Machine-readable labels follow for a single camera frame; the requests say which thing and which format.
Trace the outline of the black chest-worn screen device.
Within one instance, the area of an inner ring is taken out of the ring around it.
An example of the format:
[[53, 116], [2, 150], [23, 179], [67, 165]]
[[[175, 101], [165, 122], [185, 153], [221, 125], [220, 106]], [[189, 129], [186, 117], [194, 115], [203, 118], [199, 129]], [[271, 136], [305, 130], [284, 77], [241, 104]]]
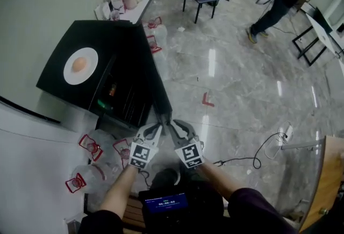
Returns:
[[139, 193], [147, 234], [210, 234], [222, 223], [223, 198], [206, 182]]

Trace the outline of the white and pink paper bag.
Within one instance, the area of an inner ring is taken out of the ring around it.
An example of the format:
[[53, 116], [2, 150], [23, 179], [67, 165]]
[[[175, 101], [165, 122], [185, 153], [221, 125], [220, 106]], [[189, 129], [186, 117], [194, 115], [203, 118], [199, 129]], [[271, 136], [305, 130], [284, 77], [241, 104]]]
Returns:
[[111, 0], [111, 4], [115, 11], [118, 11], [120, 14], [125, 13], [125, 4], [123, 0]]

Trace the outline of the white round plate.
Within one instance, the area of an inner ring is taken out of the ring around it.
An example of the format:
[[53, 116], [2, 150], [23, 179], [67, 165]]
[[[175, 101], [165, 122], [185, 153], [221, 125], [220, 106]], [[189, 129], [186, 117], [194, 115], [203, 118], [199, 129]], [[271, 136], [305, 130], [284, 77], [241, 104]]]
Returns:
[[[87, 60], [86, 67], [80, 72], [72, 71], [72, 64], [75, 59], [79, 57], [84, 57]], [[78, 85], [85, 82], [96, 70], [98, 65], [98, 54], [97, 52], [90, 47], [85, 47], [77, 50], [73, 53], [67, 60], [64, 70], [63, 77], [64, 80], [70, 85]]]

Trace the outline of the light wooden board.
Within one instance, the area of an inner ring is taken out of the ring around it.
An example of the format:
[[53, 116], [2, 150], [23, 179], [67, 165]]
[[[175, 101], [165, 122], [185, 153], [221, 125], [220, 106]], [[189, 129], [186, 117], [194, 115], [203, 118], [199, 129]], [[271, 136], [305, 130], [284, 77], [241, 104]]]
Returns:
[[311, 196], [310, 207], [300, 223], [302, 233], [320, 220], [333, 207], [344, 173], [344, 139], [325, 136], [321, 143], [321, 159], [316, 185]]

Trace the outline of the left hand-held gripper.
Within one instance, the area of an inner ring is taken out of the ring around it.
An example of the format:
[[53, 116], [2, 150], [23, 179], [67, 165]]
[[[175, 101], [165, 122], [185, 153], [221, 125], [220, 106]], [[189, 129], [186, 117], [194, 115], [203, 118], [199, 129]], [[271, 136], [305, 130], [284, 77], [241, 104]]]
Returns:
[[147, 168], [159, 151], [158, 143], [162, 132], [161, 123], [149, 123], [142, 126], [131, 143], [128, 165], [138, 169]]

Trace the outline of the person's dark shoe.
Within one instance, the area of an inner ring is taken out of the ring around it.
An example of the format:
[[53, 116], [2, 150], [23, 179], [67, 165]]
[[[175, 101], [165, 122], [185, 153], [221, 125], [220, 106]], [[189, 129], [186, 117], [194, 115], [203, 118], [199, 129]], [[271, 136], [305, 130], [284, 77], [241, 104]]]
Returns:
[[172, 168], [165, 168], [154, 177], [150, 190], [175, 186], [180, 181], [180, 173]]

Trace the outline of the red tape floor mark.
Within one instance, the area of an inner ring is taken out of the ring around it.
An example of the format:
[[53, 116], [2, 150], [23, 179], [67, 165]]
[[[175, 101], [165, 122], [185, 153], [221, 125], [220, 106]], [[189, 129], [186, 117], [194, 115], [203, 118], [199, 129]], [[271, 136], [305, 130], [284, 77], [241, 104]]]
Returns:
[[209, 106], [209, 107], [214, 107], [214, 104], [209, 102], [209, 96], [208, 96], [208, 93], [205, 92], [203, 94], [203, 98], [202, 98], [202, 104], [203, 105], [206, 105], [206, 106]]

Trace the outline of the white power strip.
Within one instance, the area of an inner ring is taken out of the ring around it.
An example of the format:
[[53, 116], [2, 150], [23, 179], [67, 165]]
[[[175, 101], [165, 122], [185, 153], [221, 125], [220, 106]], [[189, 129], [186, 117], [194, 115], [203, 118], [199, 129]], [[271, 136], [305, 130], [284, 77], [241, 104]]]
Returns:
[[289, 122], [286, 122], [278, 128], [278, 133], [279, 146], [283, 146], [292, 139], [293, 127]]

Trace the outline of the black frame white table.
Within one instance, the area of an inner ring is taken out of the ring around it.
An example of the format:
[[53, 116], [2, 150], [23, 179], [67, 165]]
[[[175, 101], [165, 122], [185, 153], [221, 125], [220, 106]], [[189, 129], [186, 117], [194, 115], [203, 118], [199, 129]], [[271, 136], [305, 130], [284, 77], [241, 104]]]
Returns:
[[[311, 67], [327, 49], [334, 53], [334, 55], [338, 59], [344, 57], [344, 47], [341, 47], [339, 41], [335, 39], [335, 33], [332, 27], [330, 26], [328, 20], [325, 19], [323, 13], [318, 8], [315, 8], [312, 15], [309, 15], [307, 13], [306, 16], [311, 26], [292, 40], [292, 43], [299, 52], [297, 59], [299, 60], [301, 57], [303, 57], [307, 65]], [[315, 31], [316, 38], [313, 41], [311, 41], [305, 48], [301, 49], [298, 46], [297, 41], [312, 30]], [[306, 54], [317, 42], [321, 42], [323, 48], [313, 58], [313, 60], [310, 61]]]

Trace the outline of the brown egg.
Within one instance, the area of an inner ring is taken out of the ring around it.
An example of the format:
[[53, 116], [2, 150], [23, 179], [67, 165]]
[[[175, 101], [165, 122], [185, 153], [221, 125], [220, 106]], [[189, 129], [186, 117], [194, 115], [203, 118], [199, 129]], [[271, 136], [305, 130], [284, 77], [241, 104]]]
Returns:
[[72, 64], [72, 71], [77, 73], [82, 71], [87, 65], [87, 60], [84, 57], [79, 57], [75, 59], [75, 61]]

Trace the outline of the black mini fridge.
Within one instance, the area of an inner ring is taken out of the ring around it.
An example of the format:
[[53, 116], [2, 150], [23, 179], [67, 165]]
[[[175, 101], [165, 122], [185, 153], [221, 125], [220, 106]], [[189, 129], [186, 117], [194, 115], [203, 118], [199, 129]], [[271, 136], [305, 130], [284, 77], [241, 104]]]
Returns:
[[[98, 65], [85, 82], [70, 85], [63, 77], [65, 64], [85, 47], [97, 52]], [[75, 107], [136, 129], [147, 124], [151, 111], [161, 124], [172, 112], [143, 26], [125, 20], [73, 22], [43, 68], [37, 87]], [[100, 108], [98, 99], [113, 110]]]

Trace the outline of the slatted wooden bench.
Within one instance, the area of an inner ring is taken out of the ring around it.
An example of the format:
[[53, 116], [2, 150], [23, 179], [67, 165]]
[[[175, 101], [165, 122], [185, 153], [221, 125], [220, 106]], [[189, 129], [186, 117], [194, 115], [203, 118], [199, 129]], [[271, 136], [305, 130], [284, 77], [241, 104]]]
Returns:
[[122, 219], [124, 232], [131, 234], [145, 234], [146, 226], [142, 213], [142, 203], [137, 197], [130, 196]]

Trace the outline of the person's dark purple top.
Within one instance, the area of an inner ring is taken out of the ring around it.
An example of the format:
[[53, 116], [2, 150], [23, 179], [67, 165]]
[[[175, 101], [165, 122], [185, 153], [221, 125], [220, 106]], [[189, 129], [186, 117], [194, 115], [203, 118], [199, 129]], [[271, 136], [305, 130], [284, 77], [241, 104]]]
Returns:
[[236, 190], [228, 200], [225, 217], [220, 206], [206, 208], [205, 214], [190, 214], [178, 223], [167, 223], [147, 215], [148, 234], [297, 234], [297, 231], [251, 188]]

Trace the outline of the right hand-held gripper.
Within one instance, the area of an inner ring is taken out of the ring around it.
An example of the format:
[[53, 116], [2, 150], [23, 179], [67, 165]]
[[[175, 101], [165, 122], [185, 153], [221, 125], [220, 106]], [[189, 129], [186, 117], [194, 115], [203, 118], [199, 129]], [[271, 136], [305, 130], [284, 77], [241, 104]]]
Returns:
[[199, 140], [194, 127], [180, 119], [173, 119], [173, 123], [169, 123], [168, 127], [175, 147], [180, 146], [180, 139], [191, 139], [187, 145], [175, 150], [184, 166], [187, 169], [192, 169], [203, 164], [204, 143]]

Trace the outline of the person's right forearm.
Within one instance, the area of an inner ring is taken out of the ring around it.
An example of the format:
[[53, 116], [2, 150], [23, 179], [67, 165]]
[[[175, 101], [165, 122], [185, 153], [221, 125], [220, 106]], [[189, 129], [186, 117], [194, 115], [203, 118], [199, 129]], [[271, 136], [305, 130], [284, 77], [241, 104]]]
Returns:
[[197, 170], [204, 175], [217, 192], [226, 200], [228, 200], [235, 191], [243, 188], [243, 185], [236, 179], [232, 178], [220, 167], [217, 167], [207, 159], [198, 166]]

